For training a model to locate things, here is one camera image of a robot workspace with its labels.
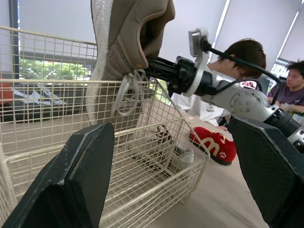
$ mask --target person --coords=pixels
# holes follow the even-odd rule
[[[263,51],[261,43],[253,39],[242,39],[232,44],[226,51],[233,57],[240,58],[244,61],[258,65],[259,67],[266,68],[266,55]],[[233,61],[218,57],[217,61],[208,64],[207,70],[217,71],[224,75],[230,76],[235,79],[241,78],[259,78],[261,73],[248,67],[241,67]],[[173,102],[184,112],[198,117],[199,119],[209,122],[214,126],[219,127],[217,120],[220,117],[228,117],[229,112],[223,108],[208,104],[201,101],[199,96],[192,95],[185,97],[184,95],[173,94]],[[226,127],[219,127],[222,130],[227,130]]]
[[[281,84],[281,90],[277,97],[276,104],[289,104],[292,111],[304,112],[304,61],[292,62],[287,66],[289,70],[286,82]],[[269,102],[278,90],[275,85],[268,94]]]

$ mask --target tree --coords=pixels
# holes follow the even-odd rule
[[[19,59],[20,74],[24,79],[79,80],[88,77],[91,70],[81,64]]]

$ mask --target red plush slipper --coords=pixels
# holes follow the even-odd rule
[[[210,132],[203,127],[195,127],[193,130],[198,135],[202,143],[210,151],[210,156],[214,161],[221,165],[232,164],[232,161],[235,159],[237,154],[237,150],[233,141],[231,142],[227,140],[221,133]],[[204,149],[199,146],[199,141],[197,138],[195,138],[192,132],[190,132],[189,138],[194,145],[204,151]]]

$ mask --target metal mesh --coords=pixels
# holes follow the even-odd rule
[[[15,29],[0,27],[0,36],[12,40],[14,35]],[[9,58],[3,60],[6,55],[15,57],[14,47],[0,43],[9,47],[4,55],[0,53],[0,66],[11,72],[18,66],[22,79],[0,79],[0,224],[71,134],[92,124],[89,114],[115,128],[101,227],[145,227],[189,196],[209,157],[191,154],[189,164],[176,155],[177,148],[191,147],[192,130],[157,81],[139,82],[142,96],[135,110],[120,116],[111,107],[113,91],[121,82],[87,81],[96,59],[95,44],[22,30],[18,36],[17,65],[5,61]],[[5,75],[0,68],[0,72],[2,78],[7,76],[7,71]],[[102,91],[93,113],[86,109],[88,86]],[[133,94],[130,89],[120,111],[130,109]]]

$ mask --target white shirt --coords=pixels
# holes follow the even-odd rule
[[[182,111],[197,117],[202,121],[209,122],[214,126],[218,126],[217,120],[219,118],[229,115],[229,112],[225,109],[203,102],[200,97],[196,95],[186,97],[180,94],[173,94],[172,101]]]

